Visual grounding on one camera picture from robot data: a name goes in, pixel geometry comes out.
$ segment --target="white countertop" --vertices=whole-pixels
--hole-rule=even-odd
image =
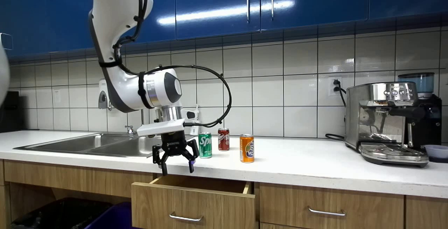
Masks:
[[[99,167],[114,170],[161,173],[151,158],[91,156],[69,153],[14,150],[72,138],[93,132],[18,131],[0,134],[0,159],[59,165]],[[424,168],[375,165],[347,148],[327,139],[255,138],[255,162],[239,159],[239,138],[230,138],[230,151],[217,149],[213,157],[198,158],[191,175],[263,183],[290,184],[354,191],[371,191],[448,198],[448,164],[430,162]],[[168,158],[168,174],[190,175],[183,156]]]

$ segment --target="sprite can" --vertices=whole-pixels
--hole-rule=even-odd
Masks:
[[[211,133],[201,132],[199,133],[199,157],[210,158],[211,157]]]

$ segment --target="trash bin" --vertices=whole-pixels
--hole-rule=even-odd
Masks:
[[[65,198],[49,203],[11,223],[11,229],[84,229],[112,204]]]
[[[131,203],[122,202],[106,210],[85,229],[133,229]]]

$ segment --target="electrical outlet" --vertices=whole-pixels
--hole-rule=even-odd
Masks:
[[[333,82],[336,79],[341,82],[341,87],[344,88],[344,85],[342,84],[342,77],[330,77],[328,78],[328,83],[330,83],[330,85],[328,86],[328,96],[340,96],[339,91],[334,91],[334,88],[337,87],[337,85],[333,84]]]

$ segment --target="soda can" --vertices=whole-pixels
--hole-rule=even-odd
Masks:
[[[240,135],[240,160],[244,163],[253,163],[253,135]]]
[[[199,157],[210,158],[211,157],[211,133],[201,132],[198,136],[199,139]]]
[[[218,130],[218,149],[221,151],[229,150],[229,129],[222,128]]]

